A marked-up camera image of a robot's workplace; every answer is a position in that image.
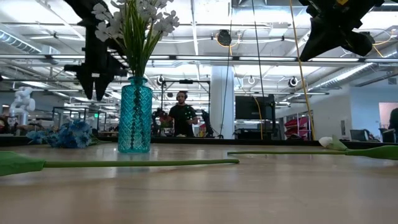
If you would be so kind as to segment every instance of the table surface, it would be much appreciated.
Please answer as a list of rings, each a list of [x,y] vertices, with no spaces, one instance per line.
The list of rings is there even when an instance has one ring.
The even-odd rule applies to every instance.
[[[120,154],[88,149],[3,147],[48,160],[238,158],[194,167],[45,169],[0,177],[1,223],[395,223],[398,162],[349,156],[238,155],[237,150],[318,147],[153,144]]]

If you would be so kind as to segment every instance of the teal glass vase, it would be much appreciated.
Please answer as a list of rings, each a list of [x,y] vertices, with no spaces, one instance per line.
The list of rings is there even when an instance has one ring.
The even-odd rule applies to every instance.
[[[122,87],[118,150],[122,153],[149,152],[152,122],[152,90],[142,77],[130,77]]]

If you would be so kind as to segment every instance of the column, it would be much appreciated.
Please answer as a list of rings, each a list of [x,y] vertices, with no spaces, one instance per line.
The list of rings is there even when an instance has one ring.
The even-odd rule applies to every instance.
[[[215,130],[214,135],[217,136],[217,133],[221,132],[220,134],[225,139],[232,139],[235,129],[234,73],[232,67],[227,69],[227,66],[213,66],[211,68],[210,85],[210,123]]]

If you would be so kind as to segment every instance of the black t-shirt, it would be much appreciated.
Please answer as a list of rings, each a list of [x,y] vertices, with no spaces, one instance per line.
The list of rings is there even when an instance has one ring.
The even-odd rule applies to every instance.
[[[194,137],[192,125],[189,125],[187,122],[189,119],[197,116],[191,106],[175,105],[170,109],[169,116],[174,118],[174,136],[184,134],[188,137]]]

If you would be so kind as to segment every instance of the computer monitor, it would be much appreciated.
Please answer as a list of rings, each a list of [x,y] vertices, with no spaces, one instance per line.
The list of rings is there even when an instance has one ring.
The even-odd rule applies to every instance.
[[[262,119],[275,119],[275,99],[274,95],[268,97],[256,97],[261,109]],[[260,119],[259,107],[253,96],[235,97],[235,119]]]

